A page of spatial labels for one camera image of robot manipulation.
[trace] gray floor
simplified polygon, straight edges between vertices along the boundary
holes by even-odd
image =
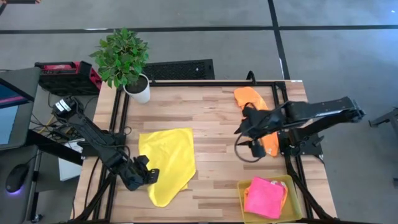
[[[398,2],[378,0],[277,0],[280,26],[398,24]],[[4,29],[113,27],[270,26],[267,1],[252,0],[44,0],[9,5]],[[141,33],[150,61],[212,58],[218,79],[281,79],[273,31]],[[398,106],[398,30],[282,31],[291,79],[303,80],[311,102],[350,96],[374,119]],[[0,35],[0,68],[34,62],[86,60],[106,34]],[[47,93],[39,90],[34,113],[46,122]],[[93,114],[95,103],[89,106]],[[390,125],[371,129],[364,120],[323,134],[326,172],[338,216],[345,220],[396,223],[398,139]],[[76,180],[39,198],[43,223],[69,217]]]

